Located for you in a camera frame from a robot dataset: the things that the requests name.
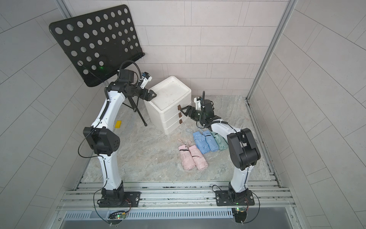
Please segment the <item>white three-drawer cabinet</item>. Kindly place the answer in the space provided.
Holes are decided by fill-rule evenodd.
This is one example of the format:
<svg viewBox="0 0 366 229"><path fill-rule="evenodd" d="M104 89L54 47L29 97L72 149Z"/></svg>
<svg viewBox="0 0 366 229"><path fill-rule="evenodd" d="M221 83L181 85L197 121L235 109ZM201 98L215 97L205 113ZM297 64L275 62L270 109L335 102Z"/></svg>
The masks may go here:
<svg viewBox="0 0 366 229"><path fill-rule="evenodd" d="M177 129L188 117L180 109L191 105L192 91L175 76L170 76L151 88L157 96L145 101L151 122L166 135Z"/></svg>

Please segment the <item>pink umbrella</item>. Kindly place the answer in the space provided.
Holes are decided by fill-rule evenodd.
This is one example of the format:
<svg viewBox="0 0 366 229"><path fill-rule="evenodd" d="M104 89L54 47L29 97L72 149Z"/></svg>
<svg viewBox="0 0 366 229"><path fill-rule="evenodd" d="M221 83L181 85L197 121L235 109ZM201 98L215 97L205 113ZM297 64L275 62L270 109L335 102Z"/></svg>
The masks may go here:
<svg viewBox="0 0 366 229"><path fill-rule="evenodd" d="M204 158L201 151L197 148L196 145L193 145L191 141L187 141L188 150L191 153L191 156L196 164L198 170L204 170L208 167L208 163Z"/></svg>
<svg viewBox="0 0 366 229"><path fill-rule="evenodd" d="M192 170L194 167L196 167L196 164L193 160L191 152L189 151L188 145L181 139L178 139L178 142L181 144L178 147L178 150L180 153L183 169L186 171Z"/></svg>

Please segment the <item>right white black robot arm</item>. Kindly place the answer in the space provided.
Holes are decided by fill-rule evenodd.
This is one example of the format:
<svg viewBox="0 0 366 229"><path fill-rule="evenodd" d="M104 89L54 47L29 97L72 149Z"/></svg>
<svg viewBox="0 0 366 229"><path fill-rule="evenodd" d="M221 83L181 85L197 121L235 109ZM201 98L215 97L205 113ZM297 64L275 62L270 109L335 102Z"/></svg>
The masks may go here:
<svg viewBox="0 0 366 229"><path fill-rule="evenodd" d="M231 161L235 167L233 178L228 186L228 195L233 202L249 195L248 181L252 169L261 158L257 143L250 129L239 129L228 124L206 106L197 110L193 106L178 107L183 115L191 118L224 138L228 144Z"/></svg>

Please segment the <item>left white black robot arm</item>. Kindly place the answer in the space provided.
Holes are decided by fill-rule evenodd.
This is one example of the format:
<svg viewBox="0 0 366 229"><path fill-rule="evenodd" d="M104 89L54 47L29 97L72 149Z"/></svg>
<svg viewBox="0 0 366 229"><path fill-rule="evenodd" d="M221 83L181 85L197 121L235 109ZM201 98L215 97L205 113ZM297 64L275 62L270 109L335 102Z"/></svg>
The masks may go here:
<svg viewBox="0 0 366 229"><path fill-rule="evenodd" d="M128 99L131 107L136 109L136 103L132 99L134 96L151 101L157 97L157 94L142 86L112 82L104 88L104 95L106 100L100 113L90 127L84 128L83 134L102 167L104 178L102 198L124 200L123 181L119 175L115 153L119 149L121 140L113 132L114 121L125 99Z"/></svg>

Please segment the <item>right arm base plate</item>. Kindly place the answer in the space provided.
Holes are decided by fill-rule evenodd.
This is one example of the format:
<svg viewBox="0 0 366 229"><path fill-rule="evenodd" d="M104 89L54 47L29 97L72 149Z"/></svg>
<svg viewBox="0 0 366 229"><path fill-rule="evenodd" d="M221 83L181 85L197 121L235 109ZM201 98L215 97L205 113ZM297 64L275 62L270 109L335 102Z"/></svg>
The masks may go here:
<svg viewBox="0 0 366 229"><path fill-rule="evenodd" d="M217 206L253 206L255 205L253 193L245 190L235 193L233 190L215 191Z"/></svg>

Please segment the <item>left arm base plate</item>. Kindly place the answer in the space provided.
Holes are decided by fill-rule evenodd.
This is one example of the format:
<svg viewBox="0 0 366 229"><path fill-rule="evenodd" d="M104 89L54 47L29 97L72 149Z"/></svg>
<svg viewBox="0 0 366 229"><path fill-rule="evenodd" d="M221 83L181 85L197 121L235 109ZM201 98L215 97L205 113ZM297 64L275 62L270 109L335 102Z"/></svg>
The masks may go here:
<svg viewBox="0 0 366 229"><path fill-rule="evenodd" d="M97 201L100 208L129 208L138 207L141 197L141 192L125 192L122 197L107 198L102 197Z"/></svg>

